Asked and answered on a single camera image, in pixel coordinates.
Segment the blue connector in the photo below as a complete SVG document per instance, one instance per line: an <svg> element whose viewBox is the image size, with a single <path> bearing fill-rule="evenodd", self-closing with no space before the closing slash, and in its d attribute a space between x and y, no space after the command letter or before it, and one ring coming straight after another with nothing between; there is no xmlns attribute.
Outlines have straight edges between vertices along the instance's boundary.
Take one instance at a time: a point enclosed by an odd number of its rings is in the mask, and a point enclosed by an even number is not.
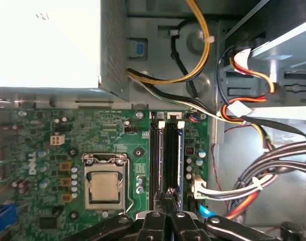
<svg viewBox="0 0 306 241"><path fill-rule="evenodd" d="M14 203L0 206L0 232L17 221L16 205Z"/></svg>
<svg viewBox="0 0 306 241"><path fill-rule="evenodd" d="M202 204L199 205L199 213L200 213L201 216L203 216L205 218L208 218L208 217L213 216L213 215L217 215L216 213L211 212L210 210L208 210Z"/></svg>

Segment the ram slot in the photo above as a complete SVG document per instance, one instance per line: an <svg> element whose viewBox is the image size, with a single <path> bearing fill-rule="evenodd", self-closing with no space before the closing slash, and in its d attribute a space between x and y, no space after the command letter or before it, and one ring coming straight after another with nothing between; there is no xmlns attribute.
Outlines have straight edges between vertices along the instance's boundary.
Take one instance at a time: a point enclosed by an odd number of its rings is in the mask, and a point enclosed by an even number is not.
<svg viewBox="0 0 306 241"><path fill-rule="evenodd" d="M164 142L164 192L168 188L177 189L178 137L177 123L167 123Z"/></svg>
<svg viewBox="0 0 306 241"><path fill-rule="evenodd" d="M149 162L149 209L154 207L154 195L162 191L162 160L165 122L158 122L155 113L151 113L150 124L150 162Z"/></svg>
<svg viewBox="0 0 306 241"><path fill-rule="evenodd" d="M184 179L184 126L185 122L178 122L178 155L177 155L177 204L183 210L183 179Z"/></svg>

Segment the motherboard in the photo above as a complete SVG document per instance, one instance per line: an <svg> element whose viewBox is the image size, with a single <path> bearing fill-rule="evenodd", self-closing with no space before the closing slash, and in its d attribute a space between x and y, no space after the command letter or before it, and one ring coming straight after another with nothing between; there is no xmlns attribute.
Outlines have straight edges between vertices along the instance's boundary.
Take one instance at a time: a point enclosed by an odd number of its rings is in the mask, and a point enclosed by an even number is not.
<svg viewBox="0 0 306 241"><path fill-rule="evenodd" d="M97 108L7 113L0 133L0 188L12 205L13 221L4 227L11 240L62 240L110 216L135 219L149 210L150 182L157 176L150 160L153 118L164 122L161 176L179 192L179 209L191 209L192 176L207 179L206 116ZM181 127L169 131L174 123ZM176 171L168 176L168 169Z"/></svg>

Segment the black ram slot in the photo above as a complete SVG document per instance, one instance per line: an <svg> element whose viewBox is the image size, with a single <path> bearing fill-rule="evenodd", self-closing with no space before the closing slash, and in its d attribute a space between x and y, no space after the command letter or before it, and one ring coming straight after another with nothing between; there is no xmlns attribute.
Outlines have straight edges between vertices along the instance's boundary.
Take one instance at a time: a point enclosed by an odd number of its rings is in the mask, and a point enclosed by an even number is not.
<svg viewBox="0 0 306 241"><path fill-rule="evenodd" d="M178 129L177 123L167 123L165 127L164 191L177 188Z"/></svg>
<svg viewBox="0 0 306 241"><path fill-rule="evenodd" d="M158 165L159 165L159 137L158 137L158 121L156 113L152 112L152 120L150 123L150 162L149 162L149 210L154 207L154 195L158 190Z"/></svg>

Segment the green circuit board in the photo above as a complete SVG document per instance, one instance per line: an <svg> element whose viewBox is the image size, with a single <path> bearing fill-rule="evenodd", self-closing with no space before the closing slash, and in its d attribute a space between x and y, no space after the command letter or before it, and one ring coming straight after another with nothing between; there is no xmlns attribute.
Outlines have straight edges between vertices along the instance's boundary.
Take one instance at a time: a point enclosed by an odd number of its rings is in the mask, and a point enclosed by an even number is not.
<svg viewBox="0 0 306 241"><path fill-rule="evenodd" d="M28 180L26 188L16 190L17 225L11 227L12 240L61 240L88 228L122 209L105 212L85 208L85 164L87 153L125 153L129 160L125 172L127 215L148 209L149 201L149 128L150 114L135 110L85 109L15 109L11 124L18 133L11 145L4 146L8 178L1 182ZM167 112L164 118L168 121ZM208 120L185 121L184 160L192 159L192 174L207 178L207 155L197 165L197 154L208 150ZM52 136L64 132L64 143L51 143ZM31 174L31 159L35 173ZM184 176L187 174L184 164ZM184 208L188 208L189 180L184 178Z"/></svg>

